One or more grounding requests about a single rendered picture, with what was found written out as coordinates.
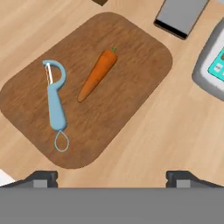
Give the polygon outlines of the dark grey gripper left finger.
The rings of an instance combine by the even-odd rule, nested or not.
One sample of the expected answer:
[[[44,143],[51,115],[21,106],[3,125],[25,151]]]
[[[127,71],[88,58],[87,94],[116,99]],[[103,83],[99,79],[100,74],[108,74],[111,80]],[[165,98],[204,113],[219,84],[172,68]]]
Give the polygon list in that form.
[[[19,188],[57,188],[58,187],[57,171],[35,171],[25,179],[6,185],[9,187]]]

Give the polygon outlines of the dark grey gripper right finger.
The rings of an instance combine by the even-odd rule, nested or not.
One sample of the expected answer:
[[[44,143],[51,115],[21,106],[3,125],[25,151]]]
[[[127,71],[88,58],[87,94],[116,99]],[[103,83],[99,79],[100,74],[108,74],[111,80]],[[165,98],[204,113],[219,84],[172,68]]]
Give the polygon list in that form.
[[[219,185],[197,178],[189,171],[167,171],[166,179],[167,188],[220,188]]]

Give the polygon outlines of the brown wooden cutting board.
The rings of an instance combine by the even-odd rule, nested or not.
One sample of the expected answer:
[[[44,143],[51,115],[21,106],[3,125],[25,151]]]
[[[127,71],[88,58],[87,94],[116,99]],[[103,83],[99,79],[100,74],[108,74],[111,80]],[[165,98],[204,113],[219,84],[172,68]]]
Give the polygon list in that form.
[[[10,78],[0,112],[55,165],[95,161],[172,68],[168,48],[104,12]]]

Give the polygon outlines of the orange carrot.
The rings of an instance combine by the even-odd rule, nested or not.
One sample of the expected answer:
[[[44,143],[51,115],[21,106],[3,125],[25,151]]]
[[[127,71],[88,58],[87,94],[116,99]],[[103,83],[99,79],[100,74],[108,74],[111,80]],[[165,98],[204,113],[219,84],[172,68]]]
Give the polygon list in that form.
[[[106,49],[101,53],[78,94],[78,102],[83,102],[94,91],[116,61],[117,55],[115,47]]]

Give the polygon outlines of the white object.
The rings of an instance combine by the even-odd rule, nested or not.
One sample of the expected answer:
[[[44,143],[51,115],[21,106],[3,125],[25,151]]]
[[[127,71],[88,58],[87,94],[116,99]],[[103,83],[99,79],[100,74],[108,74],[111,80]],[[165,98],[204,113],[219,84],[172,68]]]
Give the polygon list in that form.
[[[0,186],[5,186],[14,183],[15,179],[0,169]]]

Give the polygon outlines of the light blue peeler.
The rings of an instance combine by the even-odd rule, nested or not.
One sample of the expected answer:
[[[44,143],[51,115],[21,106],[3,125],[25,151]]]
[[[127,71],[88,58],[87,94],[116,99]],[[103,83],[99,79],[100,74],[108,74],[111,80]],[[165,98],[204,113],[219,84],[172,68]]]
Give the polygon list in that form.
[[[64,129],[67,127],[67,119],[62,107],[59,91],[66,83],[67,72],[57,60],[45,59],[42,61],[42,64],[44,65],[47,74],[47,104],[49,123],[51,128],[57,132],[54,139],[54,147],[59,152],[65,152],[67,151],[70,142],[67,135],[64,133]],[[60,70],[60,78],[56,82],[53,81],[51,67],[56,67]],[[65,149],[60,149],[57,145],[57,140],[60,134],[62,134],[66,139]]]

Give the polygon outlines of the grey appliance with teal screen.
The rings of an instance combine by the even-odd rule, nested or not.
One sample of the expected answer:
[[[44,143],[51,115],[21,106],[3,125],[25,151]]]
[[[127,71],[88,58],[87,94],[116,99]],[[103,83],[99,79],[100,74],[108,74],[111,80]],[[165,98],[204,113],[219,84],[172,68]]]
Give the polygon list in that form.
[[[203,46],[192,71],[192,80],[224,102],[224,18]]]

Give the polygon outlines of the grey and black rectangular block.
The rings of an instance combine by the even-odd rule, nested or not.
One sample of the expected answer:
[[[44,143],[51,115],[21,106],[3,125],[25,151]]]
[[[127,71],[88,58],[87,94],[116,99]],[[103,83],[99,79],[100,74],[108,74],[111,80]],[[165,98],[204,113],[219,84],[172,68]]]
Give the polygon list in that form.
[[[209,0],[164,0],[154,25],[180,38],[187,39]]]

